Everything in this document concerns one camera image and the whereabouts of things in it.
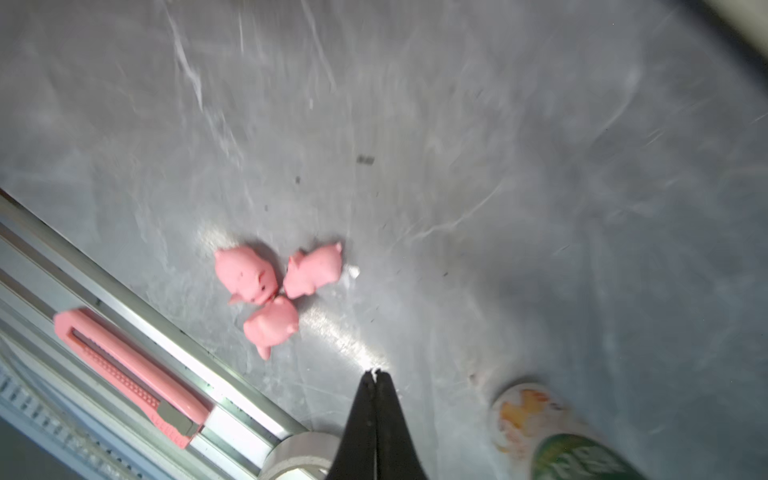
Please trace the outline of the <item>pink pig toy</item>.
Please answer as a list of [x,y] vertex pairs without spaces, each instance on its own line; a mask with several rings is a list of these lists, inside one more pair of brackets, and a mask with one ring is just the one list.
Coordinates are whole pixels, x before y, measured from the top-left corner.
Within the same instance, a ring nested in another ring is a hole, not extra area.
[[268,360],[273,347],[299,331],[299,314],[289,299],[278,295],[245,321],[243,331],[259,356]]
[[229,304],[264,305],[277,294],[279,286],[272,265],[248,246],[214,252],[215,273],[230,292]]
[[342,273],[341,242],[323,245],[310,253],[297,251],[288,259],[283,289],[289,299],[313,295],[320,287],[337,282]]

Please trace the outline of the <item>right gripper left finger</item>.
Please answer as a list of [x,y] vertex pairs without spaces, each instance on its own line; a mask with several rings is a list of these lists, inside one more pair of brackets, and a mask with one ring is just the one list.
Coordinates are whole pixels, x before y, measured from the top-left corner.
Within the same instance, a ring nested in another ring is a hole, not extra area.
[[374,376],[366,371],[360,379],[327,480],[373,480],[376,477],[375,393]]

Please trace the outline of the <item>pink pig toy bottom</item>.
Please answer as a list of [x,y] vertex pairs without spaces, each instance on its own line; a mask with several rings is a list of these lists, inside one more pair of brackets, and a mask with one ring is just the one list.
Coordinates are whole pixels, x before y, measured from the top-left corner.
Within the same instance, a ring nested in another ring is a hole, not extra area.
[[299,314],[289,299],[278,295],[245,321],[243,331],[259,356],[268,360],[273,347],[299,331]]

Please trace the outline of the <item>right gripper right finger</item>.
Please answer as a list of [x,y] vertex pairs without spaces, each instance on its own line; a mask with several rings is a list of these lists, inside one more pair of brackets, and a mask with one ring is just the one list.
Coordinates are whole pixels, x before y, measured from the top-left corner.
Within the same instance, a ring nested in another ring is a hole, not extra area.
[[389,373],[376,371],[376,478],[426,480]]

